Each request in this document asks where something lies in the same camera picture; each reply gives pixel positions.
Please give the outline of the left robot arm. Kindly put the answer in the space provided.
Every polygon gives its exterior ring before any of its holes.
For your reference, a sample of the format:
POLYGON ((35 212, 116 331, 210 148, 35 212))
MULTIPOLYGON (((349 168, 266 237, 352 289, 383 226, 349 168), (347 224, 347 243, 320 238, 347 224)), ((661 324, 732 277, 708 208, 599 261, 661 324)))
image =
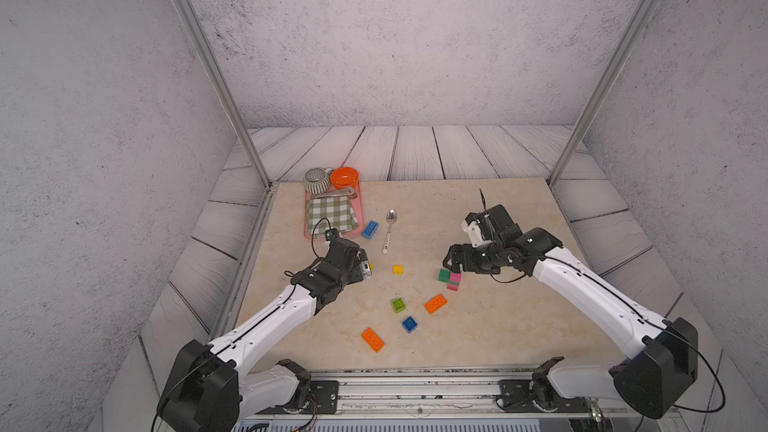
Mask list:
POLYGON ((154 420, 175 431, 230 431, 272 408, 292 411, 310 402, 311 374, 290 359, 253 367, 291 331, 334 302, 344 288, 371 275, 367 254, 346 238, 331 238, 325 256, 290 273, 289 284, 230 332, 181 348, 160 395, 154 420))

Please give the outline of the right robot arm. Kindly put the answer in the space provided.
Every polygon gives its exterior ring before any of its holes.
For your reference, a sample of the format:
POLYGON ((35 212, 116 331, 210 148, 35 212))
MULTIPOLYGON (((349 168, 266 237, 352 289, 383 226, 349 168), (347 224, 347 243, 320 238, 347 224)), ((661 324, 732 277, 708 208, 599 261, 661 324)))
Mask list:
POLYGON ((539 410, 553 412, 566 399, 604 398, 659 419, 697 380, 698 332, 687 320, 668 322, 630 299, 542 228, 496 240, 467 233, 472 243, 452 245, 444 258, 450 271, 495 275, 512 267, 533 277, 591 319, 624 355, 615 365, 544 362, 531 381, 539 410))

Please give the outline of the orange lego brick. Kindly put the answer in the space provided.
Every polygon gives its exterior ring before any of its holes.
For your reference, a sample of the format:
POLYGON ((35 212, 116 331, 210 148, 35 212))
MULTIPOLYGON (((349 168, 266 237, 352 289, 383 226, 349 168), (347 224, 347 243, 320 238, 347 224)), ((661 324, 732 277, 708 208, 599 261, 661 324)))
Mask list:
POLYGON ((429 314, 434 314, 435 312, 440 310, 442 307, 444 307, 446 304, 447 304, 447 299, 442 294, 438 294, 433 298, 431 298, 430 300, 428 300, 424 304, 424 308, 429 314))
POLYGON ((376 353, 385 346, 383 339, 371 328, 366 328, 361 337, 376 353))

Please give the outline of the orange lego brick front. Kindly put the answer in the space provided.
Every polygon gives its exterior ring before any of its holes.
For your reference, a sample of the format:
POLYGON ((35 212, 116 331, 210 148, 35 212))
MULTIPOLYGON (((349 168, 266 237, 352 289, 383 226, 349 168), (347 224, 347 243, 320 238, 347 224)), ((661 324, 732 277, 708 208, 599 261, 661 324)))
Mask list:
POLYGON ((361 337, 376 353, 385 346, 383 339, 371 328, 366 328, 361 337))

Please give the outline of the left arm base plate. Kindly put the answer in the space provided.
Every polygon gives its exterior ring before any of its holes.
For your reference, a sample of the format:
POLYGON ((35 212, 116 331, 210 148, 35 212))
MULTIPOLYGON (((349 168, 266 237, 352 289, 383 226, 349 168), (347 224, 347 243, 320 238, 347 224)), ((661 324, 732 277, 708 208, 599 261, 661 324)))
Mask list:
POLYGON ((338 398, 338 381, 304 381, 298 384, 294 395, 282 408, 287 413, 333 415, 337 411, 338 398))

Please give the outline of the dark green lego brick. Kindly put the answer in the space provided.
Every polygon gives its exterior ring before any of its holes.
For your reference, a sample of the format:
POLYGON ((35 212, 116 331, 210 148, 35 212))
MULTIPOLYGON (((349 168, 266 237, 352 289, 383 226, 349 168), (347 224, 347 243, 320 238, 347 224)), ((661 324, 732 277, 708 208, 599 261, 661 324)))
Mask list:
POLYGON ((451 281, 451 272, 445 269, 439 271, 438 280, 440 282, 448 283, 451 281))

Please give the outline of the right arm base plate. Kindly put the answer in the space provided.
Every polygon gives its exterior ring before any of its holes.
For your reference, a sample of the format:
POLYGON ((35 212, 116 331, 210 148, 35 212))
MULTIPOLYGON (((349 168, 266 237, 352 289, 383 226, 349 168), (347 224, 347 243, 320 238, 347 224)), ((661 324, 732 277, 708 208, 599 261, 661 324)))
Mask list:
POLYGON ((496 406, 504 413, 587 413, 590 407, 583 398, 563 398, 548 385, 535 380, 500 380, 496 406))

